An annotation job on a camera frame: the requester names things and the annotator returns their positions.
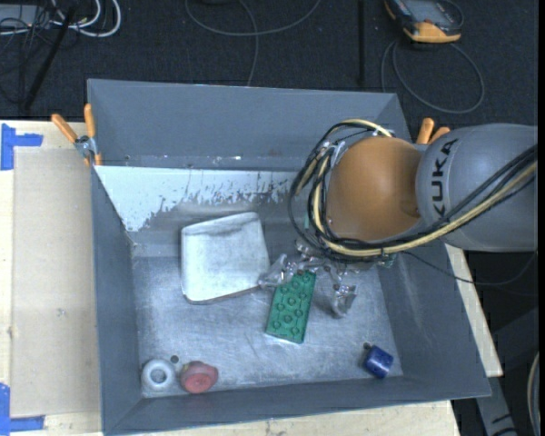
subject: dark floor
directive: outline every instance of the dark floor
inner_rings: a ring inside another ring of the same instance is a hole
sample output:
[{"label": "dark floor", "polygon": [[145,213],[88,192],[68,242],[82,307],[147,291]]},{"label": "dark floor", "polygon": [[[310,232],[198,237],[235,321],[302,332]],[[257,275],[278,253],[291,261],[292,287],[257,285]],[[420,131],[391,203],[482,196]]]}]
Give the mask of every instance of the dark floor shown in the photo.
[{"label": "dark floor", "polygon": [[[65,12],[73,1],[56,0]],[[111,1],[103,1],[100,22],[89,27],[93,32],[109,31],[117,20]],[[0,35],[0,119],[45,120],[61,113],[67,120],[82,120],[86,79],[108,78],[386,90],[398,94],[413,138],[425,116],[451,128],[487,123],[536,126],[539,0],[451,1],[464,15],[461,52],[449,45],[415,50],[401,38],[383,0],[237,0],[221,5],[118,0],[121,25],[108,37],[69,30],[55,52],[60,26]],[[50,5],[47,0],[0,2]],[[89,18],[95,9],[94,0],[82,0],[74,21]],[[255,31],[261,34],[241,34]],[[397,40],[398,75],[391,53],[384,59]],[[407,87],[420,93],[420,99]],[[538,308],[536,257],[467,255],[491,331],[500,335],[512,322],[527,319],[525,335],[517,342],[501,340],[497,348],[505,368],[501,384],[516,431],[531,435],[526,386],[539,332],[537,318],[528,313]],[[454,404],[462,435],[484,434],[474,401]]]}]

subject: blue tape marker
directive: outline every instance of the blue tape marker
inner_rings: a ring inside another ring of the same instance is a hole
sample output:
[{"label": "blue tape marker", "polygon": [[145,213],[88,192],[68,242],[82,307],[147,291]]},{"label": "blue tape marker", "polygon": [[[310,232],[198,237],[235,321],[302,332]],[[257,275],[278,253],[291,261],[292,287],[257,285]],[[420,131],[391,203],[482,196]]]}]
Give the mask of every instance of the blue tape marker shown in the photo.
[{"label": "blue tape marker", "polygon": [[15,167],[15,146],[38,147],[43,143],[40,134],[16,135],[16,129],[2,123],[2,147],[0,150],[0,169],[12,170]]},{"label": "blue tape marker", "polygon": [[0,382],[0,436],[10,436],[11,431],[42,430],[45,417],[10,418],[10,387]]}]

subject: green lego brick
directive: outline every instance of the green lego brick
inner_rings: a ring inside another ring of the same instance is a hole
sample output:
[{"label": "green lego brick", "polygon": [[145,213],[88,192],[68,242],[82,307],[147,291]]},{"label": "green lego brick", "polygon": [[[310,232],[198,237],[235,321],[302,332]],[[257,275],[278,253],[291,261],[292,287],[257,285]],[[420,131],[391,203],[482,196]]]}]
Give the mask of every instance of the green lego brick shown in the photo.
[{"label": "green lego brick", "polygon": [[304,341],[315,279],[314,272],[298,272],[274,290],[267,334],[298,344]]}]

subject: gray metal tray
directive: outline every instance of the gray metal tray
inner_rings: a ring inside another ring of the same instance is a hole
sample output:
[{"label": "gray metal tray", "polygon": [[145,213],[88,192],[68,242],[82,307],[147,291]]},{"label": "gray metal tray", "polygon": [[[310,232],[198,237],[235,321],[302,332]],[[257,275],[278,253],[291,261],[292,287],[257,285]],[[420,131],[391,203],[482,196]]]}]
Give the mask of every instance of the gray metal tray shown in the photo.
[{"label": "gray metal tray", "polygon": [[[104,156],[92,199],[106,434],[490,394],[455,281],[408,254],[348,278],[360,293],[341,319],[330,314],[331,280],[318,272],[303,344],[264,334],[272,291],[208,305],[182,295],[185,225],[257,212],[270,260],[294,252],[286,183],[343,119],[409,140],[395,95],[89,80],[88,98]],[[232,187],[238,199],[218,198],[210,179],[248,179],[261,191]],[[451,270],[440,242],[412,253]],[[385,379],[362,368],[364,342],[394,356]],[[203,394],[178,385],[146,392],[144,364],[174,355],[176,368],[201,360],[220,379]]]}]

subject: red round object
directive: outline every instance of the red round object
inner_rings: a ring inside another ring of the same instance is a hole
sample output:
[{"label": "red round object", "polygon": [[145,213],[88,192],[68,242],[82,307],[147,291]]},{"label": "red round object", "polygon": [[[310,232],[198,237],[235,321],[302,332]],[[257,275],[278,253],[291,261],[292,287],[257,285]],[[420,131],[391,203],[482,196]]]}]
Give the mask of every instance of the red round object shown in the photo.
[{"label": "red round object", "polygon": [[187,363],[180,374],[180,383],[192,394],[208,391],[217,381],[218,369],[204,362]]}]

